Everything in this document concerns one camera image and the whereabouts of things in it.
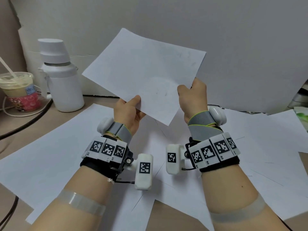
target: brown wall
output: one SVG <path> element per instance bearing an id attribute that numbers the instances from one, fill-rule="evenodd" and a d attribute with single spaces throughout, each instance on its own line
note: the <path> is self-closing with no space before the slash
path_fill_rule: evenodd
<path id="1" fill-rule="evenodd" d="M 9 0 L 0 0 L 0 56 L 13 71 L 27 71 L 18 35 L 19 28 L 19 21 Z M 0 74 L 6 72 L 7 70 L 1 64 Z M 3 98 L 4 94 L 0 89 L 0 104 Z"/>

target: person's right arm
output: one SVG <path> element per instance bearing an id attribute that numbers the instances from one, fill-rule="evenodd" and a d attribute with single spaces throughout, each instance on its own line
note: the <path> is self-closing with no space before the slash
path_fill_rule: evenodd
<path id="1" fill-rule="evenodd" d="M 208 110 L 206 85 L 199 79 L 194 80 L 191 89 L 180 85 L 178 93 L 186 123 L 195 114 Z M 225 214 L 243 209 L 258 197 L 258 191 L 238 164 L 202 173 L 202 183 L 206 204 L 211 213 Z M 255 217 L 240 222 L 212 222 L 216 231 L 288 230 L 268 205 Z"/>

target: plastic cup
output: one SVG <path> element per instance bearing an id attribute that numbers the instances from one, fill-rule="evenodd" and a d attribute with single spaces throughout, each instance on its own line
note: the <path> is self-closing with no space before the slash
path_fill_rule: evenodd
<path id="1" fill-rule="evenodd" d="M 21 112 L 32 112 L 41 107 L 39 95 L 33 85 L 33 74 L 14 72 L 15 79 L 10 73 L 0 74 L 0 88 L 11 103 Z"/>

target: person's left arm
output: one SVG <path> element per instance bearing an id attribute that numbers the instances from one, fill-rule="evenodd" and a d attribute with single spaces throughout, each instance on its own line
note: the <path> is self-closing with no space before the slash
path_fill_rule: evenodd
<path id="1" fill-rule="evenodd" d="M 134 97 L 127 103 L 120 99 L 114 108 L 114 121 L 125 124 L 132 135 L 137 132 L 139 121 L 145 116 L 135 108 L 140 101 L 140 96 Z M 104 175 L 86 166 L 81 166 L 64 189 L 105 206 L 112 186 L 113 183 Z M 96 230 L 101 218 L 102 216 L 76 209 L 56 198 L 36 219 L 30 231 Z"/>

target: white backdrop board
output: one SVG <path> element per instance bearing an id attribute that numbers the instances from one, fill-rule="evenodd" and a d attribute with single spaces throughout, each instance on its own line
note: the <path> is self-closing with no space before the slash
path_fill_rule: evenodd
<path id="1" fill-rule="evenodd" d="M 210 104 L 282 111 L 308 79 L 308 0 L 12 0 L 36 73 L 37 38 L 60 38 L 82 71 L 122 27 L 206 51 Z M 84 94 L 111 95 L 81 77 Z"/>

